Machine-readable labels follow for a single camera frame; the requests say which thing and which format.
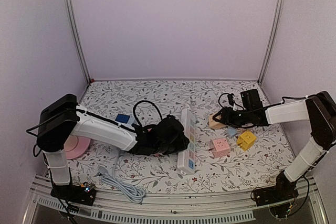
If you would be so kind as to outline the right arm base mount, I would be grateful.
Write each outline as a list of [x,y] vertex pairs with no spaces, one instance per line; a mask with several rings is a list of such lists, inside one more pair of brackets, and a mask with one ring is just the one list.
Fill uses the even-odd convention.
[[250,197],[257,206],[274,204],[298,197],[296,189],[297,180],[291,182],[284,173],[284,170],[276,177],[276,184],[270,187],[255,188]]

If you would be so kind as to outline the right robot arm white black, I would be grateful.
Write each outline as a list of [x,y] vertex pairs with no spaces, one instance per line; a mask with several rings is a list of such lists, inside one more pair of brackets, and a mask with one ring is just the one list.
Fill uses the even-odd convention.
[[232,128],[263,127],[294,121],[308,121],[311,133],[307,144],[294,161],[278,176],[284,179],[271,190],[276,201],[291,194],[290,183],[313,169],[328,151],[335,146],[335,102],[328,92],[321,91],[305,97],[282,97],[282,102],[263,106],[258,90],[251,89],[240,94],[243,103],[239,109],[233,94],[227,94],[229,106],[222,107],[212,116],[215,122]]

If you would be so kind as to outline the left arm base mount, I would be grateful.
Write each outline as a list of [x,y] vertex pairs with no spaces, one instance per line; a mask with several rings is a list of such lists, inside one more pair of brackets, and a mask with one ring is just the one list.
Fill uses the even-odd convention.
[[93,206],[97,193],[94,184],[88,184],[85,182],[81,185],[74,185],[72,182],[70,182],[69,185],[59,186],[51,181],[51,185],[51,196],[60,200],[64,200],[65,202]]

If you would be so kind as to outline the white power strip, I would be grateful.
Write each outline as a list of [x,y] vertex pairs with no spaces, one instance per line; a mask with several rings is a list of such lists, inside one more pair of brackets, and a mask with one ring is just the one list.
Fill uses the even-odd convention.
[[195,139],[196,139],[196,117],[191,111],[191,107],[186,105],[181,113],[181,123],[184,127],[184,135],[188,138],[187,148],[178,153],[177,168],[182,175],[192,175],[195,173]]

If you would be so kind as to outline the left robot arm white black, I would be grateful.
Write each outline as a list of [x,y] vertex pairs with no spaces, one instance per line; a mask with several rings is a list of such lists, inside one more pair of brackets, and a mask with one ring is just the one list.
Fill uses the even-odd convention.
[[46,156],[52,182],[67,200],[78,195],[65,155],[65,142],[71,136],[101,141],[133,155],[146,156],[179,153],[190,143],[182,123],[172,115],[161,118],[158,124],[127,125],[90,112],[77,103],[73,94],[66,94],[43,109],[39,124],[26,133],[36,138],[36,145]]

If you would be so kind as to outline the yellow cube socket plug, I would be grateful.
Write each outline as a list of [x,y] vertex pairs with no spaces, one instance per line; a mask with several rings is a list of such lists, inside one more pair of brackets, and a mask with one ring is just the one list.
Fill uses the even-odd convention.
[[236,144],[243,150],[247,151],[251,148],[257,139],[257,136],[251,131],[243,132],[237,139]]

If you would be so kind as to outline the beige cube socket plug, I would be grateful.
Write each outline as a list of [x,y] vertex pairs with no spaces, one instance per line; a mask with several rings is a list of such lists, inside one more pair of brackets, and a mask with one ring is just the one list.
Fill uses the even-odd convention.
[[208,127],[213,130],[219,130],[224,128],[225,127],[224,124],[222,124],[221,122],[217,122],[213,119],[214,115],[215,114],[213,113],[208,117]]

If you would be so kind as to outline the pink cube socket plug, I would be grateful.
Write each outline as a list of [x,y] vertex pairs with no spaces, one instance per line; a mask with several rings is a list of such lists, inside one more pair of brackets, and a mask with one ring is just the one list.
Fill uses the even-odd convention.
[[217,138],[209,142],[209,151],[214,158],[220,158],[230,153],[230,146],[225,138]]

